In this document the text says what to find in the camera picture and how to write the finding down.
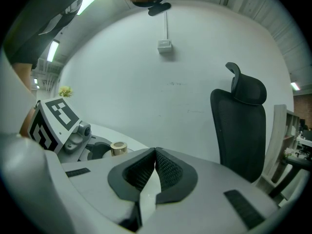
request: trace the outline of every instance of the wall outlet box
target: wall outlet box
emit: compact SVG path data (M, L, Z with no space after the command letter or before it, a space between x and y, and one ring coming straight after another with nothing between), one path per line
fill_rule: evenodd
M159 40L158 41L158 51L160 53L168 53L172 51L171 40Z

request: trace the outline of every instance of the yellow flower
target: yellow flower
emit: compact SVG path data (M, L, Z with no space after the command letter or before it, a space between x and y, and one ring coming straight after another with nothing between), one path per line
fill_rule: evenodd
M71 97L73 95L73 89L68 86L61 86L58 92L59 96Z

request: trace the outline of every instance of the chair headrest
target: chair headrest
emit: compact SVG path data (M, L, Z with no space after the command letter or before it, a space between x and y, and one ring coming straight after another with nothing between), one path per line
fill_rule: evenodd
M231 93L235 99L251 105L262 105L266 101L267 90L261 81L243 75L233 62L228 62L225 66L235 74L231 87Z

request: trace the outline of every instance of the office chair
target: office chair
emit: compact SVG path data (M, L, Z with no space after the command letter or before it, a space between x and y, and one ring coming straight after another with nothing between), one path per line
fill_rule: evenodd
M262 104L267 90L258 79L242 74L235 63L225 66L235 74L231 92L215 89L210 96L220 163L252 183L264 166L266 115ZM277 196L300 169L310 171L312 167L311 162L292 156L286 162L292 169L272 190L271 197Z

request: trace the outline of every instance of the black rubber pad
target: black rubber pad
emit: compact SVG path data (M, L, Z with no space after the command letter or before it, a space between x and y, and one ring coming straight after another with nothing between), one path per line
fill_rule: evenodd
M237 190L225 192L224 195L234 207L248 229L261 224L265 219Z
M182 179L183 169L160 152L156 152L155 168L159 176L162 192L175 186Z
M123 172L123 178L132 186L142 192L155 168L155 153L151 152L136 163L127 167Z
M73 170L73 171L66 172L66 175L68 177L75 177L75 176L86 174L86 173L89 173L89 172L90 172L90 170L88 168L81 168L81 169L78 169L78 170Z

